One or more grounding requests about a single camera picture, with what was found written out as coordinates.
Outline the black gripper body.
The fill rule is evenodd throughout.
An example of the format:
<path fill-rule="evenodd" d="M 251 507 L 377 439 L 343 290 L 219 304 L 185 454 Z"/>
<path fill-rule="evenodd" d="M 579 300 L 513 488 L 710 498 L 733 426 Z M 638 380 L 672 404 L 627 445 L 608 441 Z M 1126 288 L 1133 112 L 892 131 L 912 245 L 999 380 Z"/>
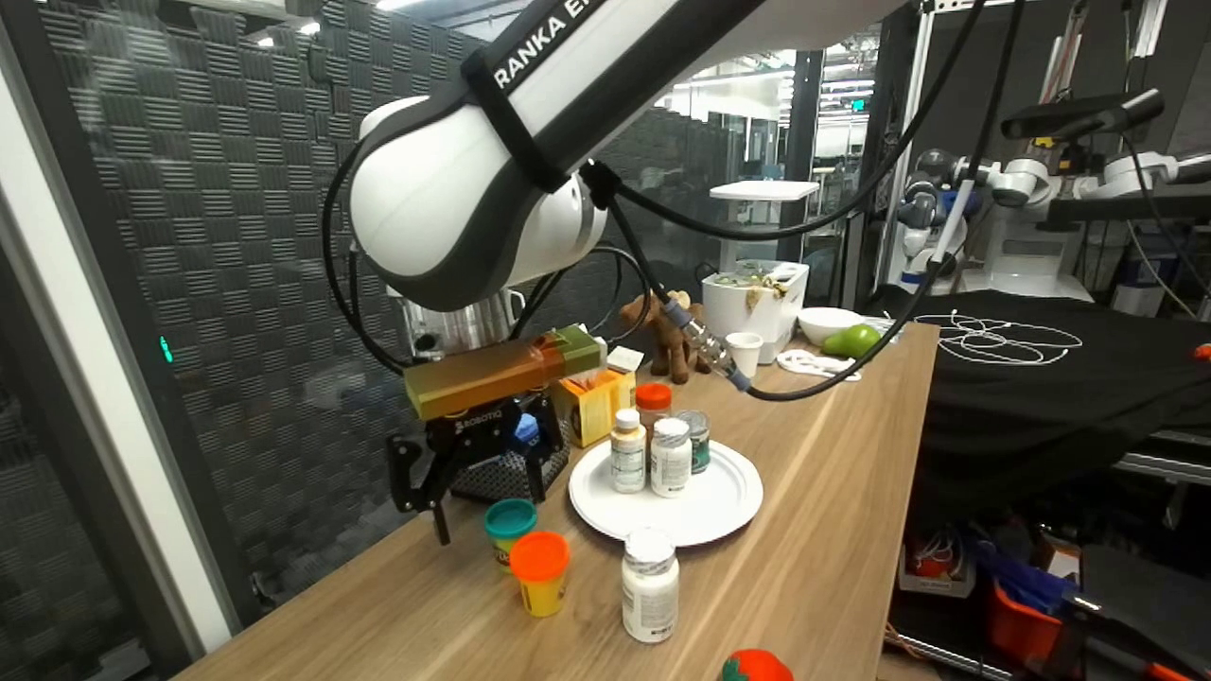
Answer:
<path fill-rule="evenodd" d="M 420 434 L 391 434 L 391 498 L 402 510 L 431 510 L 431 498 L 445 491 L 480 505 L 530 498 L 525 454 L 550 457 L 550 486 L 569 460 L 555 410 L 540 394 L 508 397 L 456 421 L 431 421 Z"/>

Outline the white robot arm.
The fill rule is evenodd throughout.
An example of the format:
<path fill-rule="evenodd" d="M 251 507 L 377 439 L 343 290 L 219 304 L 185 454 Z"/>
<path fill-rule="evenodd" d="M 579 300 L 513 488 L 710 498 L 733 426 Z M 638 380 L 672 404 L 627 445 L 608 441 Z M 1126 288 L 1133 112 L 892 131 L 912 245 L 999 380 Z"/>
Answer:
<path fill-rule="evenodd" d="M 600 235 L 581 162 L 677 76 L 748 51 L 825 44 L 899 0 L 530 0 L 449 96 L 363 116 L 320 230 L 348 213 L 372 267 L 456 310 L 575 265 Z"/>

